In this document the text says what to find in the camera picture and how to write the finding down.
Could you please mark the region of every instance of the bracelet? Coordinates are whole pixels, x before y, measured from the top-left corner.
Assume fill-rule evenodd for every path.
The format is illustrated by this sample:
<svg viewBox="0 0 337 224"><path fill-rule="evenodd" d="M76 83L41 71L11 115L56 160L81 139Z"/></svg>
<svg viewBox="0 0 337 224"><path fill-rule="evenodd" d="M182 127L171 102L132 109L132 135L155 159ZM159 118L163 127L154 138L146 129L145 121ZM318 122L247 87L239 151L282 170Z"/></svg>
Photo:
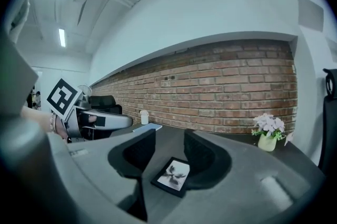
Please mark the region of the bracelet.
<svg viewBox="0 0 337 224"><path fill-rule="evenodd" d="M50 119L51 132L52 133L56 133L56 129L55 129L56 117L57 117L57 115L53 112L52 115L51 115L51 119Z"/></svg>

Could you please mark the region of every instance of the photo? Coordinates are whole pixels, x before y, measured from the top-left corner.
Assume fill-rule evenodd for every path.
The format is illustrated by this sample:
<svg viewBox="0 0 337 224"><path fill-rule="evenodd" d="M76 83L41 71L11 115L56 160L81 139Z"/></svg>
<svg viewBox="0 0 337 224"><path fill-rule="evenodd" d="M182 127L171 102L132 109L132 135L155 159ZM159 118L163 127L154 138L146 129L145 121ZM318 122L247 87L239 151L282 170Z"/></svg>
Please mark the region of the photo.
<svg viewBox="0 0 337 224"><path fill-rule="evenodd" d="M189 172L190 166L188 164L173 160L157 181L179 191L184 185Z"/></svg>

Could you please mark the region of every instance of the person's hand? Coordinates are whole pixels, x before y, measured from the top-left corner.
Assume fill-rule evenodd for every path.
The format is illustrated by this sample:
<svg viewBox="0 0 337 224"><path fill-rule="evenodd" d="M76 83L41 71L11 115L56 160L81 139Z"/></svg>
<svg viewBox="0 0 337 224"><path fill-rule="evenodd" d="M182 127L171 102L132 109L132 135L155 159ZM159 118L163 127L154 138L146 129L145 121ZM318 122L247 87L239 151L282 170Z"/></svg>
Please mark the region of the person's hand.
<svg viewBox="0 0 337 224"><path fill-rule="evenodd" d="M93 123L97 120L96 116L89 116L88 121L90 123ZM56 117L56 123L55 123L55 131L58 135L60 135L63 139L67 139L68 134L65 130L65 128L62 125L61 119L59 117Z"/></svg>

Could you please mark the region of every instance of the brick wall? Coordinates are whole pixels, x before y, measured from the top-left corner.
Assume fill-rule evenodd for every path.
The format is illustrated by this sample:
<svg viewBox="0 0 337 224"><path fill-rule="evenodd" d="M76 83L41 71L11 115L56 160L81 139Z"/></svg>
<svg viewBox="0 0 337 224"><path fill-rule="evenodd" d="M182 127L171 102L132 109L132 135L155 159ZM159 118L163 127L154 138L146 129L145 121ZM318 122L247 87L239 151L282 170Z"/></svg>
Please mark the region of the brick wall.
<svg viewBox="0 0 337 224"><path fill-rule="evenodd" d="M240 40L190 48L158 57L93 86L94 95L113 95L123 113L181 128L250 133L264 112L294 129L296 74L286 42Z"/></svg>

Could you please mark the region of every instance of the pink flowers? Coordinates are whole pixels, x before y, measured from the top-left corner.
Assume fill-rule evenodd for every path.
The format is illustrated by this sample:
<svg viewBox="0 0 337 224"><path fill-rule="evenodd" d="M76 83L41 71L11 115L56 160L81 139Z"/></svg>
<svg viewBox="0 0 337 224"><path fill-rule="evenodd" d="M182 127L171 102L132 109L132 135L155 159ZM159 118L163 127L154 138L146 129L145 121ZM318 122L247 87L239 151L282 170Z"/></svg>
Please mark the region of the pink flowers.
<svg viewBox="0 0 337 224"><path fill-rule="evenodd" d="M259 130L252 130L252 135L266 135L267 137L272 136L277 140L285 139L286 145L289 141L293 140L293 133L288 136L284 135L284 122L278 117L274 118L273 115L264 113L262 116L255 117L254 127L259 127Z"/></svg>

